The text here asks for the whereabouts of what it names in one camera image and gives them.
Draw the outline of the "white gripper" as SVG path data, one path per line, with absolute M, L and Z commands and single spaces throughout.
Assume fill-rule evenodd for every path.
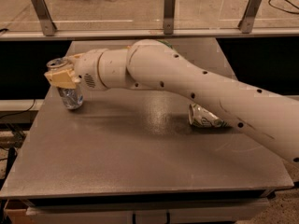
M 105 51 L 107 49 L 93 49 L 83 54 L 64 56 L 69 63 L 75 63 L 75 71 L 50 70 L 44 76 L 51 86 L 57 88 L 75 89 L 80 83 L 88 91 L 106 91 L 107 87 L 99 75 L 99 63 Z

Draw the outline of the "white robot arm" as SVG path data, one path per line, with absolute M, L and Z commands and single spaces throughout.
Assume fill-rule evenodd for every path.
M 170 91 L 207 109 L 293 165 L 299 160 L 299 103 L 209 72 L 158 40 L 93 49 L 47 63 L 49 84 L 90 91 Z

